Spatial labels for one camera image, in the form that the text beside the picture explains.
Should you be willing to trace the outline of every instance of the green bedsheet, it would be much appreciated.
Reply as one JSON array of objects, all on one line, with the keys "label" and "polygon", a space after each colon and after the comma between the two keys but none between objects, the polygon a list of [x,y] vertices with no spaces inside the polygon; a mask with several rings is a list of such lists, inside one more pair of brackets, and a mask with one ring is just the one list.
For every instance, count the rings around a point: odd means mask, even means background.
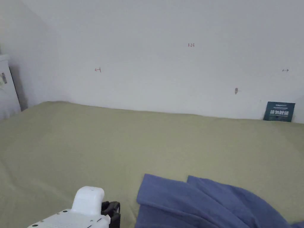
[{"label": "green bedsheet", "polygon": [[0,223],[27,227],[70,208],[85,185],[134,227],[144,173],[246,188],[304,220],[304,125],[45,102],[0,122]]}]

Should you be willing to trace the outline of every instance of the mattress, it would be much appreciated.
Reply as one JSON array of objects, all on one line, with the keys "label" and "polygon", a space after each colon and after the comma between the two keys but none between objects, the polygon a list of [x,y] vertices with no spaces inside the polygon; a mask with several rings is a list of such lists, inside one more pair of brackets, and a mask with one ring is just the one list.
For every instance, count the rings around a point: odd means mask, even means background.
[{"label": "mattress", "polygon": [[304,220],[303,136],[303,124],[45,102],[0,122],[0,223],[27,227],[88,185],[134,227],[145,173],[243,187]]}]

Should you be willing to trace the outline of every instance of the blue towel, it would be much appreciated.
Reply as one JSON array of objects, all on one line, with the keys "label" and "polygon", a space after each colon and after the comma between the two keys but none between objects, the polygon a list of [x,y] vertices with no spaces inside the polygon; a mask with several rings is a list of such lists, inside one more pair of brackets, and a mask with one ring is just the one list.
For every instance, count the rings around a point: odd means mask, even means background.
[{"label": "blue towel", "polygon": [[145,174],[135,228],[304,228],[238,187],[189,176],[187,183]]}]

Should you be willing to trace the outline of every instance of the white cabinet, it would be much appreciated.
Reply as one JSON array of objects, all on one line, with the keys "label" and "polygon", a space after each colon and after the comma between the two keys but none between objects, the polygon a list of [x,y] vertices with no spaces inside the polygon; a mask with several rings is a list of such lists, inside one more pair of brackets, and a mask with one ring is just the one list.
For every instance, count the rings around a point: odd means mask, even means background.
[{"label": "white cabinet", "polygon": [[21,111],[8,60],[8,55],[0,55],[0,121]]}]

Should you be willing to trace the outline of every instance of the white wall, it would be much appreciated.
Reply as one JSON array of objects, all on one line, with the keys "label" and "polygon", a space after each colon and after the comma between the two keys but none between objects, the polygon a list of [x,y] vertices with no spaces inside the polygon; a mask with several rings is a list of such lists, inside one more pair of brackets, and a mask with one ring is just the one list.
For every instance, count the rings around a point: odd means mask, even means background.
[{"label": "white wall", "polygon": [[295,102],[304,123],[303,0],[2,2],[24,106],[261,119],[267,101]]}]

